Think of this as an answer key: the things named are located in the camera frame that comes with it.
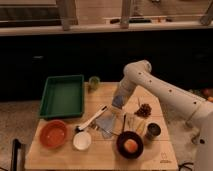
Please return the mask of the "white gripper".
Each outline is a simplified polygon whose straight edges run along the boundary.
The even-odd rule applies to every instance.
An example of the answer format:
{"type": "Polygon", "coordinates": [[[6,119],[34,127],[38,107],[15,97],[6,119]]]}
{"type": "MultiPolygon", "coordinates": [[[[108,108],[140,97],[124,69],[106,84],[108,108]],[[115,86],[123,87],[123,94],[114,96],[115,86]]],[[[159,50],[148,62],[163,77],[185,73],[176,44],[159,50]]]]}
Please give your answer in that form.
{"type": "Polygon", "coordinates": [[[116,90],[115,90],[113,98],[117,95],[121,95],[123,97],[124,106],[125,106],[126,103],[129,100],[129,98],[133,94],[133,92],[134,92],[134,89],[132,87],[129,87],[129,86],[126,86],[126,85],[119,83],[116,90]]]}

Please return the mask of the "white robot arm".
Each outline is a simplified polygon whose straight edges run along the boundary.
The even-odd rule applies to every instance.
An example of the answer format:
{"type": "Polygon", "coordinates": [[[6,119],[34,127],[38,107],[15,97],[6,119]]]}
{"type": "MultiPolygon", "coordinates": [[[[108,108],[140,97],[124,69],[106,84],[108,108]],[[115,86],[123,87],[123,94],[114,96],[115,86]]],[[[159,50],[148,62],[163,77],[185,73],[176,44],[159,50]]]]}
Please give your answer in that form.
{"type": "Polygon", "coordinates": [[[127,64],[118,83],[112,105],[121,109],[137,86],[142,86],[160,100],[179,110],[183,117],[200,130],[194,171],[213,171],[213,103],[151,75],[147,60],[127,64]]]}

